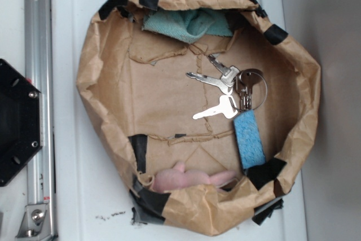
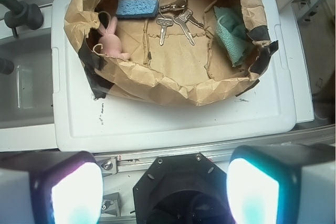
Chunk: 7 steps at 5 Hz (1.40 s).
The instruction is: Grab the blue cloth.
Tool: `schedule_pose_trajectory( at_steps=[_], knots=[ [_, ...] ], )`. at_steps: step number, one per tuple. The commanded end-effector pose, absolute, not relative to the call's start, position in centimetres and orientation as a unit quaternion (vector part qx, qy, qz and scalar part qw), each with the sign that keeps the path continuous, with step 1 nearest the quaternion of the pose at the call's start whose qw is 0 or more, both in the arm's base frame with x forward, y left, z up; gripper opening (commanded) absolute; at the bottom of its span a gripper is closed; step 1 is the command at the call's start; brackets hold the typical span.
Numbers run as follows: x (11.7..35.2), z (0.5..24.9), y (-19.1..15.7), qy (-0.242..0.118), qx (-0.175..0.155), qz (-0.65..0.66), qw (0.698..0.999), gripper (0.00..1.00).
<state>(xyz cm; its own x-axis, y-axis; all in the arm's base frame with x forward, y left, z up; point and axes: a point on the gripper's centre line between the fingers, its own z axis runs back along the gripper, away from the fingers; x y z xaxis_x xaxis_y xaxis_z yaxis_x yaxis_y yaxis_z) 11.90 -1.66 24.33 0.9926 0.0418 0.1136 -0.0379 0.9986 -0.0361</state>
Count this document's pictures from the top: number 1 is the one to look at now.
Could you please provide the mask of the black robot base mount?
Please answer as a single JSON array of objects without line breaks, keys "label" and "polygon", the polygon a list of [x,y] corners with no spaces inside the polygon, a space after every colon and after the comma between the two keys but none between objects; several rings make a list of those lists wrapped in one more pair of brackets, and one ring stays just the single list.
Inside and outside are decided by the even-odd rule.
[{"label": "black robot base mount", "polygon": [[42,147],[41,92],[1,59],[1,187]]}]

